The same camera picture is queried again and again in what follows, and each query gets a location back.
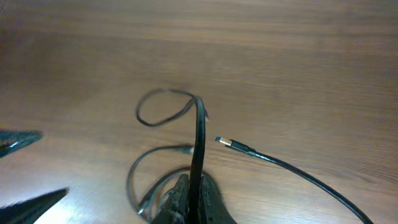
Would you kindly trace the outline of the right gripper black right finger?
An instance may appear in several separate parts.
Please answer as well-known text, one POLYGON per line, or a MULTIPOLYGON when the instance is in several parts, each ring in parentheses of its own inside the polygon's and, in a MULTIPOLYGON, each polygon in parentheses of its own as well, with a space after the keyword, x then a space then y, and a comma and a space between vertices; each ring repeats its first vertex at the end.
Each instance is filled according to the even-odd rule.
POLYGON ((217 183, 206 174, 200 183, 200 223, 237 224, 224 204, 217 183))

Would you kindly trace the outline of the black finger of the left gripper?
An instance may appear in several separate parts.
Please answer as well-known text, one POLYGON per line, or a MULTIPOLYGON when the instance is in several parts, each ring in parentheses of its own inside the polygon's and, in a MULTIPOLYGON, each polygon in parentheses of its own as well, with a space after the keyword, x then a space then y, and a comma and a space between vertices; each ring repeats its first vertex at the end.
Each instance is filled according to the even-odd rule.
POLYGON ((1 207, 1 224, 33 224, 68 193, 66 187, 1 207))
POLYGON ((25 148, 42 138, 41 131, 1 130, 1 157, 25 148))

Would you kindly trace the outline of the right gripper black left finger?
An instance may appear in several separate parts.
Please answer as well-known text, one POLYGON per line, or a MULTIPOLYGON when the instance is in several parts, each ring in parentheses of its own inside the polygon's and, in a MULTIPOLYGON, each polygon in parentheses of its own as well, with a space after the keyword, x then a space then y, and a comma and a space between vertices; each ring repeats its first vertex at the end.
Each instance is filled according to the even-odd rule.
POLYGON ((152 224, 186 224, 188 213, 189 177, 182 174, 171 189, 166 202, 160 212, 151 222, 152 224))

